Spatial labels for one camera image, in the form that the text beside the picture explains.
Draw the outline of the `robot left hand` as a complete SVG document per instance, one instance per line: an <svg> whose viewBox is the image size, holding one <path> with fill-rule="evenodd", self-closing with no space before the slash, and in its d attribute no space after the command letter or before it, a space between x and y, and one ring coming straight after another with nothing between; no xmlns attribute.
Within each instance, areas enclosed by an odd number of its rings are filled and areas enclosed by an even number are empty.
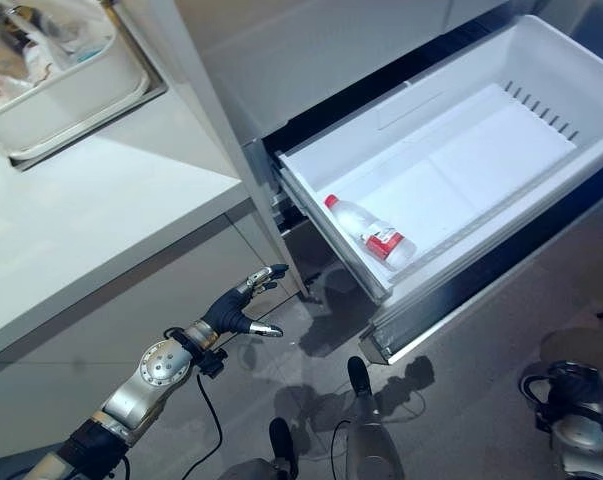
<svg viewBox="0 0 603 480"><path fill-rule="evenodd" d="M203 315L202 320L217 334L236 333L280 338L281 328L246 316L243 310L256 295L277 287L277 281L284 278L289 266L274 264L265 266L248 275L237 286L219 297Z"/></svg>

